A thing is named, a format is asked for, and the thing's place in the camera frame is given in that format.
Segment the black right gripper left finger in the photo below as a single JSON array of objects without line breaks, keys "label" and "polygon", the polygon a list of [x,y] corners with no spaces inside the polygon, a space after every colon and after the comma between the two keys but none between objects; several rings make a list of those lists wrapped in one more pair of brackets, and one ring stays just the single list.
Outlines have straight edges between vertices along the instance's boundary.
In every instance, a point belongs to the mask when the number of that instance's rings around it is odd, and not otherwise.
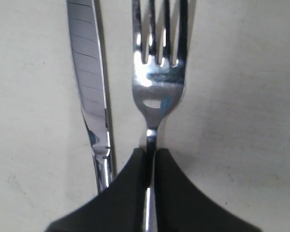
[{"label": "black right gripper left finger", "polygon": [[145,201],[143,149],[134,149],[111,185],[94,199],[53,221],[48,232],[140,232]]}]

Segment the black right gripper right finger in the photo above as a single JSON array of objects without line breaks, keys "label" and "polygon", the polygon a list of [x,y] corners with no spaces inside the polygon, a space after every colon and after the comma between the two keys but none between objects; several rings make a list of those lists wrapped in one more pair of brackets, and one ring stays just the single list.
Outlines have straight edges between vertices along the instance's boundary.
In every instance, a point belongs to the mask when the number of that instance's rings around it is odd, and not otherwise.
[{"label": "black right gripper right finger", "polygon": [[260,231],[203,194],[166,148],[155,155],[155,198],[160,232]]}]

